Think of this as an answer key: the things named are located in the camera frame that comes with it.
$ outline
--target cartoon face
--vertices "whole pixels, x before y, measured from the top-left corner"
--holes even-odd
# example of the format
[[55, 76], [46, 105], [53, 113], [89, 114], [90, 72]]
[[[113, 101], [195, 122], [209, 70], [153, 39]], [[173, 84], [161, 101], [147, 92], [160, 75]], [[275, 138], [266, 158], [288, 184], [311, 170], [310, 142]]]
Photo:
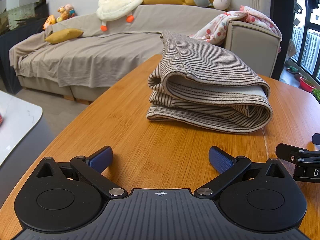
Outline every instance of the cartoon face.
[[213, 6], [217, 10], [225, 10], [229, 7], [231, 0], [214, 0]]

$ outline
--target crosshair marking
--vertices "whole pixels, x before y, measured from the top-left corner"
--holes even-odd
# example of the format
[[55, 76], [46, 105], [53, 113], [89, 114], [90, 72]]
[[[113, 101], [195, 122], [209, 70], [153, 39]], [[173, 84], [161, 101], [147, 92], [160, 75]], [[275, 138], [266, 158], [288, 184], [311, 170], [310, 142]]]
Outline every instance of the crosshair marking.
[[162, 196], [164, 196], [164, 194], [166, 194], [166, 193], [164, 193], [163, 191], [159, 191], [159, 192], [157, 192], [156, 194], [159, 195], [160, 197], [162, 197]]

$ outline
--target white plush goose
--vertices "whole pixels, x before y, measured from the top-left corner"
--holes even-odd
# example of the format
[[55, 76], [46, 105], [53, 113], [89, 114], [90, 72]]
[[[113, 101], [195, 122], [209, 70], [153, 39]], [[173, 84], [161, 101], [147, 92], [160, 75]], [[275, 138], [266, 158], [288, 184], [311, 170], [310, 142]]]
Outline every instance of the white plush goose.
[[132, 22], [132, 10], [142, 4], [143, 0], [99, 0], [97, 16], [102, 21], [101, 30], [106, 31], [107, 22], [127, 16], [127, 22]]

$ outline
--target blue gripper pad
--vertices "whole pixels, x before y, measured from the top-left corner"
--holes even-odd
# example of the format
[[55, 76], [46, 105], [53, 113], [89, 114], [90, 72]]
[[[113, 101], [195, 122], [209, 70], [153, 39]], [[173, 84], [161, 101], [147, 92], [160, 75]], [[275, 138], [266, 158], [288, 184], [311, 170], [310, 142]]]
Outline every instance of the blue gripper pad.
[[103, 148], [101, 152], [94, 153], [93, 158], [88, 157], [88, 165], [99, 173], [102, 173], [112, 163], [112, 148]]
[[219, 172], [219, 174], [230, 169], [236, 159], [216, 146], [212, 146], [209, 150], [210, 164]]

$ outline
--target sofa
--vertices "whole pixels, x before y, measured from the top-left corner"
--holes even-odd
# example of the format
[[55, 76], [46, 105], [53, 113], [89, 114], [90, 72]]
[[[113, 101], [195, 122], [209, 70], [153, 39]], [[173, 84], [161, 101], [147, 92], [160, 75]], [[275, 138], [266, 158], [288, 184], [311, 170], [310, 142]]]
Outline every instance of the sofa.
[[[133, 11], [135, 20], [125, 17], [108, 22], [100, 30], [95, 14], [73, 17], [50, 25], [10, 49], [10, 65], [22, 87], [94, 101], [119, 79], [160, 54], [160, 33], [167, 29], [191, 35], [224, 11], [186, 5], [140, 5]], [[50, 44], [51, 33], [76, 28], [81, 37]], [[256, 73], [270, 77], [277, 58], [280, 38], [258, 26], [233, 21], [221, 45], [234, 52]]]

